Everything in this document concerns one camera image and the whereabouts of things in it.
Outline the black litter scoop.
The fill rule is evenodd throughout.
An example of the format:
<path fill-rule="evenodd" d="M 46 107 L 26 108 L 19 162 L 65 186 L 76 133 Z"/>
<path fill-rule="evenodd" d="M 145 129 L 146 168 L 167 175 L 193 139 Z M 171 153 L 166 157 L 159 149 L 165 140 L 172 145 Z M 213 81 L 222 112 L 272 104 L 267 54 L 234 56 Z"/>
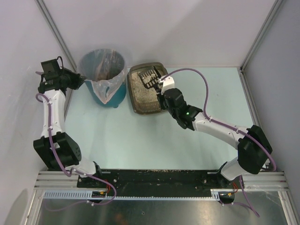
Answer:
<path fill-rule="evenodd" d="M 159 88 L 159 80 L 162 77 L 160 72 L 153 68 L 140 72 L 138 74 L 140 80 L 142 81 L 143 86 L 146 89 L 158 89 Z"/>

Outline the brown litter box tray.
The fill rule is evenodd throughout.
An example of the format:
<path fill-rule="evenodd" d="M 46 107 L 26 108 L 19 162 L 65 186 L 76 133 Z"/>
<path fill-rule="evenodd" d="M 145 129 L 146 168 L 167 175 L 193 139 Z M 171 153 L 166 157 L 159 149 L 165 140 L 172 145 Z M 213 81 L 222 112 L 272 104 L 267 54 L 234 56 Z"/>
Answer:
<path fill-rule="evenodd" d="M 131 104 L 135 113 L 150 115 L 162 113 L 156 88 L 161 88 L 159 79 L 167 74 L 160 62 L 150 62 L 130 68 L 127 74 L 127 86 Z"/>

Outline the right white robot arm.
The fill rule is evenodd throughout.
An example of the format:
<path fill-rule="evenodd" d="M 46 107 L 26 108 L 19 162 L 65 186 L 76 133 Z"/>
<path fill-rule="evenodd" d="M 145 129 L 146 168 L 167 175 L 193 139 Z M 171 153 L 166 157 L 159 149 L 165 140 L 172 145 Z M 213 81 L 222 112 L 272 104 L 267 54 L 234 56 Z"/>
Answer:
<path fill-rule="evenodd" d="M 245 173 L 258 174 L 272 153 L 264 132 L 256 125 L 251 128 L 237 127 L 208 119 L 202 109 L 188 105 L 177 88 L 165 92 L 158 89 L 157 98 L 161 107 L 166 109 L 183 129 L 209 134 L 237 150 L 237 157 L 225 162 L 215 174 L 220 184 L 233 181 Z"/>

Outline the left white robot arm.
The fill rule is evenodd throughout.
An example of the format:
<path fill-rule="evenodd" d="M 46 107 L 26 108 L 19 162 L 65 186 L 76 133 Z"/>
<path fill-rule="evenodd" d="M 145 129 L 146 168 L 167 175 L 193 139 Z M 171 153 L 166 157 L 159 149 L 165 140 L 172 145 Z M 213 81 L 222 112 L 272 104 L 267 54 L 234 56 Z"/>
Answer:
<path fill-rule="evenodd" d="M 68 177 L 73 172 L 81 177 L 99 177 L 99 165 L 82 156 L 79 145 L 65 128 L 67 89 L 79 89 L 85 77 L 65 68 L 61 56 L 43 61 L 41 66 L 36 100 L 43 104 L 44 122 L 41 137 L 33 142 L 34 150 L 50 171 L 62 171 Z"/>

